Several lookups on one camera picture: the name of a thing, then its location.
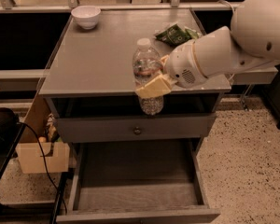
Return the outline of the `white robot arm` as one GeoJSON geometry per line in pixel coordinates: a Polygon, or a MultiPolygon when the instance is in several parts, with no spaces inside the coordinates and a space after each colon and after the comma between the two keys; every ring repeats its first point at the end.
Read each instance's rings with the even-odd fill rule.
{"type": "Polygon", "coordinates": [[[177,46],[166,57],[164,71],[152,76],[135,93],[143,98],[163,96],[174,85],[191,88],[209,78],[239,74],[280,64],[280,0],[244,0],[231,25],[177,46]]]}

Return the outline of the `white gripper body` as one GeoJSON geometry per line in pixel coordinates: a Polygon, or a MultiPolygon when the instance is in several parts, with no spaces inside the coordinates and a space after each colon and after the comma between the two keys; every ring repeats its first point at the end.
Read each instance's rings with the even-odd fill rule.
{"type": "Polygon", "coordinates": [[[183,88],[191,88],[207,80],[195,61],[193,49],[194,41],[190,40],[176,47],[165,62],[166,73],[183,88]]]}

